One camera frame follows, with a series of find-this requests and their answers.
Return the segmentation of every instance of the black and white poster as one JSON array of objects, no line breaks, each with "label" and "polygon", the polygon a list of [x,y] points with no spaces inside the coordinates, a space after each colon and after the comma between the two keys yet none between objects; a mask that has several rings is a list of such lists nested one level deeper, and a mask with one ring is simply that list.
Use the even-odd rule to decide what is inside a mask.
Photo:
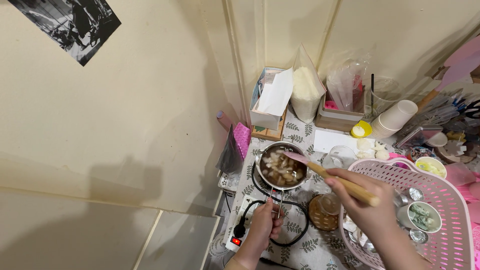
[{"label": "black and white poster", "polygon": [[82,66],[121,22],[105,0],[9,0]]}]

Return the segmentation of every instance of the stack of paper cups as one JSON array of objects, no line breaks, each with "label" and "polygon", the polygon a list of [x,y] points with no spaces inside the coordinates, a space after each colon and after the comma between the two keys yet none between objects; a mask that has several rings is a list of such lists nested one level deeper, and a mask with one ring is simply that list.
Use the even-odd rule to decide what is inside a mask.
[{"label": "stack of paper cups", "polygon": [[372,122],[372,134],[384,139],[402,129],[410,118],[417,113],[417,105],[410,100],[401,100]]}]

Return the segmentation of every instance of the black straw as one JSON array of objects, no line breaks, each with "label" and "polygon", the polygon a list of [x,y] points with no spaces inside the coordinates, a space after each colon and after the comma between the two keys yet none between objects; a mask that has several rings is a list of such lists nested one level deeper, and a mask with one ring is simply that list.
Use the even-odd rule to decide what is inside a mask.
[{"label": "black straw", "polygon": [[373,116],[373,73],[372,73],[372,86],[371,86],[371,89],[372,89],[372,93],[371,93],[372,100],[371,100],[371,103],[370,103],[370,110],[371,110],[371,115]]}]

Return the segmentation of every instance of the table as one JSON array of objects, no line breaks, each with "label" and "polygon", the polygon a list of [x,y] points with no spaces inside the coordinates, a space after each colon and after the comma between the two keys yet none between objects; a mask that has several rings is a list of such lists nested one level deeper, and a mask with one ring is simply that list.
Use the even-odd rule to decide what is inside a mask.
[{"label": "table", "polygon": [[[283,131],[284,140],[293,141],[293,143],[309,153],[312,161],[322,163],[323,158],[327,154],[315,152],[313,150],[315,130],[326,130],[339,134],[348,134],[347,132],[318,128],[313,123],[305,124],[297,118],[291,105],[289,105]],[[396,149],[392,146],[396,142],[395,137],[389,137],[377,141],[379,141],[388,152],[395,152],[402,155],[405,154],[406,150]],[[232,227],[238,215],[243,197],[245,195],[250,195],[257,199],[266,199],[266,196],[258,191],[252,183],[252,167],[254,166],[255,156],[258,150],[270,143],[272,142],[265,139],[251,139],[248,154],[243,164],[235,200],[231,206],[232,212],[235,212],[235,215],[230,215],[224,242],[227,240],[231,230],[233,230]],[[474,160],[470,163],[470,167],[475,166],[478,162],[478,159]],[[271,190],[266,186],[259,186],[268,193]],[[297,202],[306,209],[309,201],[313,197],[318,194],[329,192],[331,192],[331,189],[324,183],[323,178],[313,173],[307,183],[295,190],[286,192],[284,199]],[[274,196],[280,199],[280,193],[274,193]],[[301,212],[298,207],[283,204],[282,208],[286,217],[284,218],[282,232],[277,242],[289,243],[297,237],[300,231],[305,229],[306,220],[303,212]],[[280,247],[270,242],[268,248],[262,253],[262,257],[295,270],[369,269],[369,267],[363,265],[346,248],[338,229],[333,232],[324,232],[315,228],[311,222],[309,226],[310,227],[304,237],[290,247]]]}]

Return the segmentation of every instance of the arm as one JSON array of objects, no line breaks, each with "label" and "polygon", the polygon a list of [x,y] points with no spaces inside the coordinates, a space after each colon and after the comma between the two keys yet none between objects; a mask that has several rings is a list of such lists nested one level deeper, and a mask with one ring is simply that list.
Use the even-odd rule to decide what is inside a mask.
[{"label": "arm", "polygon": [[247,238],[225,270],[255,270],[262,252],[268,247],[268,239],[278,239],[283,224],[283,219],[276,219],[277,215],[273,215],[272,211],[280,211],[280,215],[284,215],[271,198],[255,209]]},{"label": "arm", "polygon": [[373,208],[351,197],[336,179],[327,183],[342,201],[348,215],[368,236],[388,270],[423,270],[424,264],[408,236],[396,223],[393,204],[394,189],[369,176],[342,169],[327,170],[329,174],[352,181],[377,195],[381,203]]}]

